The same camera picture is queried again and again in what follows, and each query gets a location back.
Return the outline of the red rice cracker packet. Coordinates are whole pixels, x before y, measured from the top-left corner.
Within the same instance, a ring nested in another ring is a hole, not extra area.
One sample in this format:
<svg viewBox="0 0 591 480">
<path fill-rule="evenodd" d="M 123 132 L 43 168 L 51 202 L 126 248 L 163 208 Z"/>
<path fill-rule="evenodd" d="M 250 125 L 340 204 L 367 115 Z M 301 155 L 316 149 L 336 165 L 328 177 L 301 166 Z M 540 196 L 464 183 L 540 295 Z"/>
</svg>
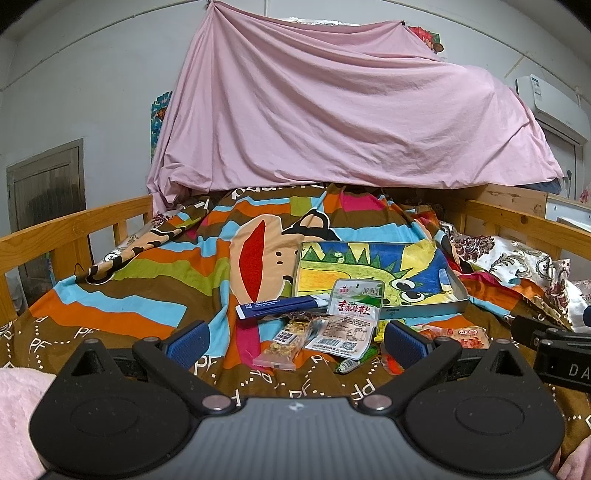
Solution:
<svg viewBox="0 0 591 480">
<path fill-rule="evenodd" d="M 458 341 L 463 348 L 488 349 L 490 340 L 486 330 L 480 326 L 462 328 L 442 328 L 434 325 L 418 325 L 414 327 L 419 334 L 434 340 L 438 337 L 449 337 Z"/>
</svg>

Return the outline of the green sausage stick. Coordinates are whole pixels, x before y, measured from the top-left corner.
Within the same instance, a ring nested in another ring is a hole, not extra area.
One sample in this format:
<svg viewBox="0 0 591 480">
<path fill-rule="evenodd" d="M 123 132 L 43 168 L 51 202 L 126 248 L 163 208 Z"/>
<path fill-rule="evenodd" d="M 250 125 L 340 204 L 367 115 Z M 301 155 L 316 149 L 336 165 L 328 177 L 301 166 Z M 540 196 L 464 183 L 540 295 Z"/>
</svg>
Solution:
<svg viewBox="0 0 591 480">
<path fill-rule="evenodd" d="M 351 358 L 347 358 L 339 362 L 337 367 L 335 367 L 335 373 L 339 375 L 346 375 L 350 372 L 353 372 L 353 370 L 356 370 L 356 368 L 358 368 L 360 365 L 360 360 L 353 360 Z"/>
</svg>

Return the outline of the white green tofu snack pack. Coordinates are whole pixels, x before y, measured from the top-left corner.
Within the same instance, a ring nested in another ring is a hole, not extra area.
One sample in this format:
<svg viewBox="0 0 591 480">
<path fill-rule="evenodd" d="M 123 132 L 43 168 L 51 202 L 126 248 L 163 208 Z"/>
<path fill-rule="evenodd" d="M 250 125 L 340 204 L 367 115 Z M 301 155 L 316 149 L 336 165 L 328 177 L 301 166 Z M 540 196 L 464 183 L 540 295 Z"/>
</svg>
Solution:
<svg viewBox="0 0 591 480">
<path fill-rule="evenodd" d="M 384 289 L 381 280 L 339 279 L 335 282 L 328 316 L 310 347 L 337 357 L 360 360 L 378 327 Z"/>
</svg>

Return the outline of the blue white tube packet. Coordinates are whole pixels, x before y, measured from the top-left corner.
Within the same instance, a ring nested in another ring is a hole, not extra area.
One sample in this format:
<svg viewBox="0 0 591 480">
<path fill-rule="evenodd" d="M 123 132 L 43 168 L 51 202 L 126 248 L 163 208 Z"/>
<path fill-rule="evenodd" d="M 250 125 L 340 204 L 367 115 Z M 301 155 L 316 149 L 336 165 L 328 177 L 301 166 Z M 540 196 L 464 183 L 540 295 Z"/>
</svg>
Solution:
<svg viewBox="0 0 591 480">
<path fill-rule="evenodd" d="M 326 308 L 329 305 L 329 294 L 317 294 L 279 298 L 270 301 L 240 304 L 235 307 L 239 320 L 259 319 L 266 316 L 277 316 L 291 312 Z"/>
</svg>

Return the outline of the nut bar clear packet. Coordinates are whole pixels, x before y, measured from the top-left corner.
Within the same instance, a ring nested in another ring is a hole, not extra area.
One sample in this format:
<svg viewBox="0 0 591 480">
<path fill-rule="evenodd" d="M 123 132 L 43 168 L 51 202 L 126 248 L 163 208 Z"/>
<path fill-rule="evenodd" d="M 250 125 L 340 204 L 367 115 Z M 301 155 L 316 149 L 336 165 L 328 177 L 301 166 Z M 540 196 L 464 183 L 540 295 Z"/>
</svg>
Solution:
<svg viewBox="0 0 591 480">
<path fill-rule="evenodd" d="M 294 312 L 283 317 L 283 328 L 274 335 L 270 345 L 263 350 L 252 365 L 257 368 L 270 368 L 283 371 L 297 369 L 296 358 L 308 342 L 318 321 L 318 315 L 308 312 Z"/>
</svg>

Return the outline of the orange chicken snack packet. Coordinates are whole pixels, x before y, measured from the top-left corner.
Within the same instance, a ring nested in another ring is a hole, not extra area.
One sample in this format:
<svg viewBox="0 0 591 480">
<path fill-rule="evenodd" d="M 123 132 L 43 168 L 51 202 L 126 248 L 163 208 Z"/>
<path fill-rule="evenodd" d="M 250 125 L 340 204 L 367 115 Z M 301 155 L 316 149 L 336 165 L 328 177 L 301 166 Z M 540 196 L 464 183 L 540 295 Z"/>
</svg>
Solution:
<svg viewBox="0 0 591 480">
<path fill-rule="evenodd" d="M 393 376 L 401 375 L 405 369 L 387 352 L 384 343 L 381 344 L 381 362 L 383 367 Z"/>
</svg>

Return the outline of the floral satin quilt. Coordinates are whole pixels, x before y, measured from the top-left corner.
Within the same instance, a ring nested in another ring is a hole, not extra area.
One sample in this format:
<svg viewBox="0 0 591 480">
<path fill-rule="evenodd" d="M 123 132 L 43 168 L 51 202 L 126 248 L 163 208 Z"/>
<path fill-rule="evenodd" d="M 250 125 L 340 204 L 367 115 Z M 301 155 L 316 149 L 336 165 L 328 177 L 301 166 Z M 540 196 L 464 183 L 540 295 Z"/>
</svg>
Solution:
<svg viewBox="0 0 591 480">
<path fill-rule="evenodd" d="M 590 331 L 590 321 L 584 317 L 589 312 L 590 295 L 570 280 L 568 259 L 554 260 L 542 250 L 500 236 L 469 236 L 447 222 L 441 227 L 463 273 L 479 273 L 528 299 L 538 298 L 571 330 Z"/>
</svg>

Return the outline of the metal tray with drawing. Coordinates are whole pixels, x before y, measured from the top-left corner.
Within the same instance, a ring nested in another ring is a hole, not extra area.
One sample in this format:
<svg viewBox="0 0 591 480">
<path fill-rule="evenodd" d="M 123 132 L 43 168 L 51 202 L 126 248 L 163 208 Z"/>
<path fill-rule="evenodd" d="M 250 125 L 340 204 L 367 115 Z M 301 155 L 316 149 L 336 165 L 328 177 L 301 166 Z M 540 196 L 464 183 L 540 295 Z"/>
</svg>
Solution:
<svg viewBox="0 0 591 480">
<path fill-rule="evenodd" d="M 469 302 L 443 251 L 430 240 L 301 244 L 294 269 L 295 296 L 330 293 L 339 280 L 382 282 L 384 319 L 459 314 Z"/>
</svg>

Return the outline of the colourful monkey bedspread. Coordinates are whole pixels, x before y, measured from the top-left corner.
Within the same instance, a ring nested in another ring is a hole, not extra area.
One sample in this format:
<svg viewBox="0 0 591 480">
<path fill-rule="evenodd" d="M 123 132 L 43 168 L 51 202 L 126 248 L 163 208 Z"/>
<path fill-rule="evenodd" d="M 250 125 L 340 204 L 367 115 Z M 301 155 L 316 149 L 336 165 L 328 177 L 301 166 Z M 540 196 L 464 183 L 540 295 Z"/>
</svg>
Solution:
<svg viewBox="0 0 591 480">
<path fill-rule="evenodd" d="M 211 344 L 193 374 L 232 399 L 347 396 L 361 401 L 391 379 L 381 354 L 346 375 L 334 355 L 305 349 L 294 371 L 257 368 L 283 322 L 240 322 L 242 302 L 290 296 L 301 244 L 321 240 L 416 243 L 442 232 L 433 207 L 344 185 L 246 188 L 198 197 L 164 221 L 156 239 L 98 277 L 58 282 L 25 313 L 1 324 L 1 369 L 56 375 L 75 348 L 97 338 L 109 348 L 166 338 L 195 320 Z"/>
</svg>

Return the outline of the pink fleece sleeve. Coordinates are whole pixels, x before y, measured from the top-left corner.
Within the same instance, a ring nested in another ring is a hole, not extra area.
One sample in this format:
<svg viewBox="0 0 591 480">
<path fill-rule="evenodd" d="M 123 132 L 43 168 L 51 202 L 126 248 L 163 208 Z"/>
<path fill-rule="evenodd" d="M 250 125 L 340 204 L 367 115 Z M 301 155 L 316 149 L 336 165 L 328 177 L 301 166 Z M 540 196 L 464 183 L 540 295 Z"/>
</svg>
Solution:
<svg viewBox="0 0 591 480">
<path fill-rule="evenodd" d="M 30 368 L 1 369 L 1 478 L 31 480 L 45 473 L 32 445 L 29 422 L 55 379 Z"/>
</svg>

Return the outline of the right wooden bed rail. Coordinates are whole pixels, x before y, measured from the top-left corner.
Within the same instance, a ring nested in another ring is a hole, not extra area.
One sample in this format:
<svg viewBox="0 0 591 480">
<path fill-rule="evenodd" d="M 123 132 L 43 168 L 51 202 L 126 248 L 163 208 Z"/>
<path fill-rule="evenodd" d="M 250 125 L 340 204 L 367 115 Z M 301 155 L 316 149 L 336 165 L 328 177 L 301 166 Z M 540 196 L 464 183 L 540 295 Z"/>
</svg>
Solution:
<svg viewBox="0 0 591 480">
<path fill-rule="evenodd" d="M 450 207 L 452 209 L 485 223 L 518 231 L 528 241 L 533 241 L 534 247 L 541 246 L 547 253 L 552 253 L 554 258 L 565 250 L 590 259 L 590 234 L 584 230 L 477 200 L 460 200 L 457 205 Z"/>
</svg>

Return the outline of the wooden bed rail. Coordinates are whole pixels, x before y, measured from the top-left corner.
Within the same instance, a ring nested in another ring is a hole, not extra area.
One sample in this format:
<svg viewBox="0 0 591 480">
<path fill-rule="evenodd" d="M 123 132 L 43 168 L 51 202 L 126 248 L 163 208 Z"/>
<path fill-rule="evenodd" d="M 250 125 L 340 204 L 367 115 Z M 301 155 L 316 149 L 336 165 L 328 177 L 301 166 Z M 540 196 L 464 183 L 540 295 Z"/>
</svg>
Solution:
<svg viewBox="0 0 591 480">
<path fill-rule="evenodd" d="M 450 207 L 452 209 L 485 223 L 518 231 L 528 241 L 533 241 L 534 247 L 541 246 L 547 253 L 552 253 L 554 258 L 565 250 L 590 259 L 590 234 L 584 230 L 477 200 L 460 200 L 457 205 Z"/>
<path fill-rule="evenodd" d="M 152 199 L 141 196 L 83 210 L 11 233 L 1 239 L 1 273 L 48 254 L 58 280 L 89 268 L 92 255 L 89 235 L 110 228 L 120 243 L 127 235 L 127 221 L 152 217 Z"/>
</svg>

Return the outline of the left wooden bed rail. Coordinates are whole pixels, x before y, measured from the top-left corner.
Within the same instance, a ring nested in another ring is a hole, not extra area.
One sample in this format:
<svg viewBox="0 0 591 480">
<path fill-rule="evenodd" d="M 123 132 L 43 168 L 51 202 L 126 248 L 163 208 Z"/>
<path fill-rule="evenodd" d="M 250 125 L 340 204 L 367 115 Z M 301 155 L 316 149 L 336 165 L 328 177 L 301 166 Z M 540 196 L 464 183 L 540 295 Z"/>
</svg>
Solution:
<svg viewBox="0 0 591 480">
<path fill-rule="evenodd" d="M 152 199 L 141 196 L 83 210 L 11 233 L 1 239 L 1 273 L 48 254 L 58 280 L 89 268 L 92 255 L 89 235 L 110 228 L 120 243 L 127 235 L 127 221 L 152 217 Z"/>
</svg>

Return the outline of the grey wall hatch door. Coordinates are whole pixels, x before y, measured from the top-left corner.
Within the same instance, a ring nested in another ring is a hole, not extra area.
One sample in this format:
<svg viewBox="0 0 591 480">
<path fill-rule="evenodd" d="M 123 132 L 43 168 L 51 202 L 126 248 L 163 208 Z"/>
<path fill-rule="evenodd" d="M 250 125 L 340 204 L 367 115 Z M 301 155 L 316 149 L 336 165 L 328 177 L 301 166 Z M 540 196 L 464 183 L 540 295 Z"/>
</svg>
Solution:
<svg viewBox="0 0 591 480">
<path fill-rule="evenodd" d="M 76 139 L 8 166 L 6 181 L 11 232 L 85 209 L 83 141 Z M 22 312 L 54 285 L 49 255 L 16 267 L 8 281 Z"/>
</svg>

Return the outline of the colourful wall poster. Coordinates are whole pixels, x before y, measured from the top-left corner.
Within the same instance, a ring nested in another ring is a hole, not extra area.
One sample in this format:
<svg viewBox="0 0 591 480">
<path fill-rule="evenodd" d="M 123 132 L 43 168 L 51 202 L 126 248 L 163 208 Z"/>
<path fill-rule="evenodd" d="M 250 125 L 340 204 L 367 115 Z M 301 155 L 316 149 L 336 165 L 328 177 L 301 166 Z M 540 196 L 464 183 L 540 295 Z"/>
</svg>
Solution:
<svg viewBox="0 0 591 480">
<path fill-rule="evenodd" d="M 159 95 L 150 106 L 150 159 L 153 159 L 160 130 L 172 96 L 171 91 Z"/>
</svg>

